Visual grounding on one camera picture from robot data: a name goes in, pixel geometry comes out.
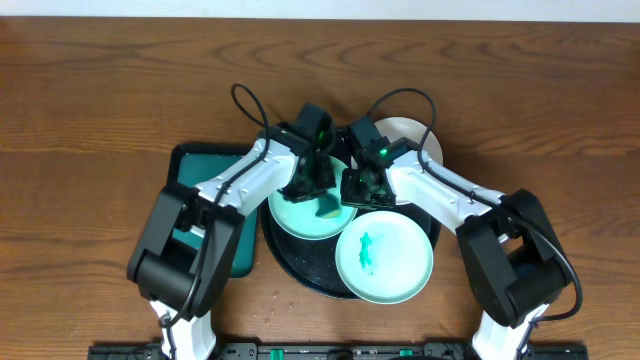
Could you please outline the green yellow sponge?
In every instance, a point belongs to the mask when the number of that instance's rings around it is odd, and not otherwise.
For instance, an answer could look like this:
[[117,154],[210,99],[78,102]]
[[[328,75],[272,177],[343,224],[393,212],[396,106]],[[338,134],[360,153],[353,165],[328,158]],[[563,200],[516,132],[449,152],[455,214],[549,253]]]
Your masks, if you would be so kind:
[[342,214],[342,204],[338,196],[326,193],[318,198],[315,216],[321,219],[333,219]]

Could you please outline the white pink plate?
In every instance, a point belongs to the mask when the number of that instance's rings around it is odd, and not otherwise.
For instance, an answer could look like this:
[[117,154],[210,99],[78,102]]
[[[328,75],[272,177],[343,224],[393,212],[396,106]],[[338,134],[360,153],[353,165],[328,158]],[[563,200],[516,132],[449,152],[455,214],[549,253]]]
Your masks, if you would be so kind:
[[418,161],[422,155],[427,162],[433,160],[438,165],[442,163],[442,150],[435,136],[427,132],[425,125],[406,117],[389,117],[373,122],[390,141],[406,137],[419,144],[417,151],[397,158],[386,170],[391,189],[396,195],[395,206],[412,204],[427,210],[439,205],[444,198],[442,186],[424,172]]

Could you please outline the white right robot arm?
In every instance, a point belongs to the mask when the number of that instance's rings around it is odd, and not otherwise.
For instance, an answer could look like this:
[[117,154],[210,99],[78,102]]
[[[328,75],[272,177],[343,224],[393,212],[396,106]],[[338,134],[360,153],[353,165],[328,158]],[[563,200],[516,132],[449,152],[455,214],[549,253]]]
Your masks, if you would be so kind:
[[454,233],[472,293],[483,309],[471,340],[475,359],[521,359],[541,322],[575,315],[547,314],[568,285],[580,281],[538,198],[521,189],[511,195],[478,186],[435,162],[424,150],[385,147],[363,153],[345,169],[345,205],[373,214],[407,201]]

